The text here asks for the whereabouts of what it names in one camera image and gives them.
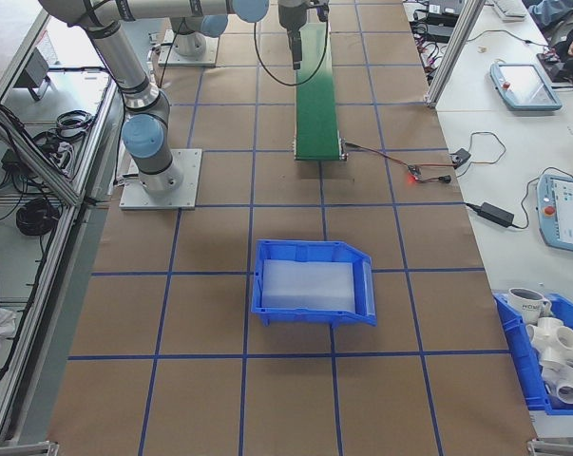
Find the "blue plastic bin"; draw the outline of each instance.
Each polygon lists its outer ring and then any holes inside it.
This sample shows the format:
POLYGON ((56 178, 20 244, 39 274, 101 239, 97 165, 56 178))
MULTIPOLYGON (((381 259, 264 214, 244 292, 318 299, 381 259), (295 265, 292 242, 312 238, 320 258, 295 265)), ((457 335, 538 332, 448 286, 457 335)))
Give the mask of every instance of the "blue plastic bin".
POLYGON ((376 326, 371 258, 340 241, 259 240, 257 242, 257 262, 251 311, 259 316, 265 326, 272 321, 330 323, 333 327, 353 323, 367 323, 376 326), (263 307, 263 264, 268 259, 352 263, 355 313, 263 307))
MULTIPOLYGON (((507 305, 507 294, 494 296, 527 408, 544 410, 549 415, 573 415, 573 406, 553 399, 545 390, 538 356, 531 347, 523 318, 507 305)), ((573 330, 573 304, 559 294, 547 294, 546 297, 552 301, 554 315, 573 330)))

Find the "table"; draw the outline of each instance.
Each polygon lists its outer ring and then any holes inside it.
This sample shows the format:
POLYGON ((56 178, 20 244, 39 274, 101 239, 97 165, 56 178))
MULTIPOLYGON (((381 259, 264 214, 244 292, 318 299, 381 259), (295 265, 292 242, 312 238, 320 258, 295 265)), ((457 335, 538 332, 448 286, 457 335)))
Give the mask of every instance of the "table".
MULTIPOLYGON (((527 16, 520 23, 502 22, 485 7, 470 36, 485 30, 505 29, 521 38, 544 43, 544 37, 527 16)), ((449 147, 468 149, 473 131, 491 131, 506 145, 503 158, 493 165, 472 165, 460 178, 465 201, 493 205, 515 214, 524 224, 520 206, 526 183, 548 166, 573 174, 573 90, 561 90, 563 108, 550 113, 515 113, 506 108, 488 76, 497 59, 508 63, 538 63, 542 47, 528 45, 503 32, 488 32, 469 42, 436 109, 449 147)), ((494 160, 500 145, 490 136, 477 136, 472 159, 494 160)), ((487 277, 493 290, 522 286, 542 293, 559 293, 573 301, 573 252, 547 247, 541 237, 535 211, 535 186, 531 185, 525 208, 529 228, 505 229, 470 212, 470 220, 487 277)), ((573 417, 531 414, 538 435, 573 437, 573 417)))
POLYGON ((38 2, 0 2, 0 100, 13 86, 47 20, 38 2))

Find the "robot end effector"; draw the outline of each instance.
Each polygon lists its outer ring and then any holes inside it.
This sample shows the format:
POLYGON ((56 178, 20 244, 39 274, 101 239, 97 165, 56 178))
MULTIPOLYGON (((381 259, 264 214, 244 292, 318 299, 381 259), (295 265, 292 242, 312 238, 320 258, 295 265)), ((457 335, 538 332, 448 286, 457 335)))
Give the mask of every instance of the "robot end effector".
POLYGON ((303 47, 300 29, 307 24, 307 10, 317 10, 320 22, 328 21, 329 0, 278 0, 279 24, 288 34, 288 47, 293 55, 293 69, 300 69, 303 47))

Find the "electronic device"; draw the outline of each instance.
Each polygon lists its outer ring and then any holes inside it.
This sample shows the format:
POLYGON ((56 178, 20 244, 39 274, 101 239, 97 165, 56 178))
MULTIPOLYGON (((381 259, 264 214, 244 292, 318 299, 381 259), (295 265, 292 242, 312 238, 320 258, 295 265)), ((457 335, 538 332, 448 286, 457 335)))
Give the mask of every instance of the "electronic device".
POLYGON ((464 8, 464 0, 430 0, 426 24, 455 27, 464 8))
POLYGON ((564 69, 564 62, 554 52, 539 53, 537 60, 553 83, 564 83, 565 78, 570 77, 569 72, 564 69))
POLYGON ((537 185, 537 201, 545 243, 573 251, 573 179, 544 174, 537 185))
POLYGON ((430 41, 435 43, 448 43, 450 36, 453 34, 453 27, 435 26, 428 24, 427 35, 430 41))
POLYGON ((550 82, 533 64, 493 64, 489 73, 510 109, 555 111, 563 107, 550 82))
POLYGON ((504 22, 524 21, 527 15, 521 0, 493 0, 494 10, 504 22))

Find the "pvc tee fitting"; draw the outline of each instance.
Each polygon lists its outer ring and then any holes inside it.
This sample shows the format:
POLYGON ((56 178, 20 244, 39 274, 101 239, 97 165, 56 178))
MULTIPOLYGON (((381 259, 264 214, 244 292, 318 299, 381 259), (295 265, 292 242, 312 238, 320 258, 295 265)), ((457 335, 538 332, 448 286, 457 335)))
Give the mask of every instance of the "pvc tee fitting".
POLYGON ((550 389, 550 395, 565 404, 573 404, 573 363, 567 361, 559 370, 544 368, 542 379, 550 389))
POLYGON ((526 325, 526 333, 544 368, 558 371, 567 361, 573 361, 573 330, 558 318, 540 318, 537 326, 526 325))

